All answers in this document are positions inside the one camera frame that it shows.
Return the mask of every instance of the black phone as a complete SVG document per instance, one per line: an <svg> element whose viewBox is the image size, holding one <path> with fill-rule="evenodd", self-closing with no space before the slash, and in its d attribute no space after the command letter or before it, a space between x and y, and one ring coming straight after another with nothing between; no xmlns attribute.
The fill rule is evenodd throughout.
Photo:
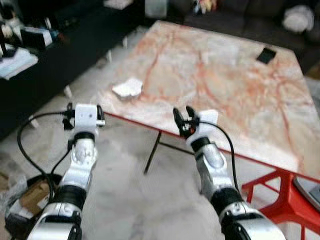
<svg viewBox="0 0 320 240"><path fill-rule="evenodd" d="M275 51L265 47L256 59L264 64L268 64L275 56Z"/></svg>

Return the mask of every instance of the red metal leg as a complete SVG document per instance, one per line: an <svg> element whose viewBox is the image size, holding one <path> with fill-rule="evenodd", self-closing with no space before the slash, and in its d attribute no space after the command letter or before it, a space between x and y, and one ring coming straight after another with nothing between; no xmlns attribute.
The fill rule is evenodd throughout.
<svg viewBox="0 0 320 240"><path fill-rule="evenodd" d="M306 228L301 226L301 240L306 240Z"/></svg>
<svg viewBox="0 0 320 240"><path fill-rule="evenodd" d="M293 184L295 175L288 171L277 169L276 171L248 182L242 186L248 192L247 201L250 203L253 197L255 185L265 185L267 181L280 177L279 192L277 200L260 211L276 224L294 222L301 225L301 239L305 240L305 228L320 234L320 213L300 194Z"/></svg>
<svg viewBox="0 0 320 240"><path fill-rule="evenodd" d="M273 180L273 179L276 179L280 177L279 173L277 171L273 171L265 176L262 176L262 177L259 177L253 181L250 181L250 182L247 182L246 184L243 184L242 185L242 191L247 193L247 198L246 198L246 201L248 203L251 203L252 201L252 197L253 197L253 194L254 194L254 187L255 185L258 185L258 184L265 184L266 182L270 181L270 180Z"/></svg>

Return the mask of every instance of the black cable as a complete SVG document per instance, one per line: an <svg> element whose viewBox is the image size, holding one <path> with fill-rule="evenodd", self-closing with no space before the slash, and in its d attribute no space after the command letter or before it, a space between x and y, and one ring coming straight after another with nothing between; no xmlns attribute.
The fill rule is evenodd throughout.
<svg viewBox="0 0 320 240"><path fill-rule="evenodd" d="M66 156L70 153L71 149L68 149L66 151L66 153L63 155L63 157L54 165L54 167L52 168L51 172L50 172L50 177L51 179L53 178L54 176L54 173L55 173L55 170L56 168L58 167L58 165L66 158Z"/></svg>
<svg viewBox="0 0 320 240"><path fill-rule="evenodd" d="M239 187L238 187L238 181L237 181L237 174L236 174L236 161L235 161L235 150L234 150L234 145L232 144L232 141L229 137L229 135L226 133L226 131L220 127L217 124L208 122L208 121L199 121L200 124L208 124L211 126L216 127L217 129L219 129L221 132L223 132L223 134L225 135L226 139L229 142L230 145L230 149L231 149L231 162L232 162L232 175L233 175L233 182L234 182L234 187L237 189L237 191L239 192Z"/></svg>
<svg viewBox="0 0 320 240"><path fill-rule="evenodd" d="M24 147L22 146L21 143L21 135L22 132L24 130L24 128L33 120L44 117L44 116L49 116L49 115L63 115L65 112L63 111L59 111L59 112L46 112L46 113L41 113L38 115L33 116L32 118L30 118L29 120L27 120L24 124L22 124L22 126L20 127L20 129L18 130L17 133L17 143L18 143L18 147L21 151L21 153L23 154L23 156L26 158L26 160L32 165L34 166L42 175L43 177L47 180L47 183L49 185L49 203L53 200L53 195L54 195L54 184L51 180L51 178L49 177L49 175L41 168L39 167L26 153Z"/></svg>

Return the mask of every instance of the trash bin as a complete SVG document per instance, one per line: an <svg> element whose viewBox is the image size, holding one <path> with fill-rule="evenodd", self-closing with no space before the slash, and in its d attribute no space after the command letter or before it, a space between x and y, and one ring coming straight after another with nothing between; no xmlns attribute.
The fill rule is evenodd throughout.
<svg viewBox="0 0 320 240"><path fill-rule="evenodd" d="M164 19L167 16L168 0L145 0L145 15L153 19Z"/></svg>

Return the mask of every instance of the marble table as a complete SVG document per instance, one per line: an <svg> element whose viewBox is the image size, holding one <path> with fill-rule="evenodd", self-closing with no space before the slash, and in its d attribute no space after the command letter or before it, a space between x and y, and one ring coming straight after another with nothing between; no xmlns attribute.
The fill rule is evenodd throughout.
<svg viewBox="0 0 320 240"><path fill-rule="evenodd" d="M112 85L99 93L106 113L178 135L172 110L215 109L238 156L320 181L320 121L294 52L157 21L114 72L115 83L143 81L138 98L120 100ZM225 151L224 136L212 139Z"/></svg>

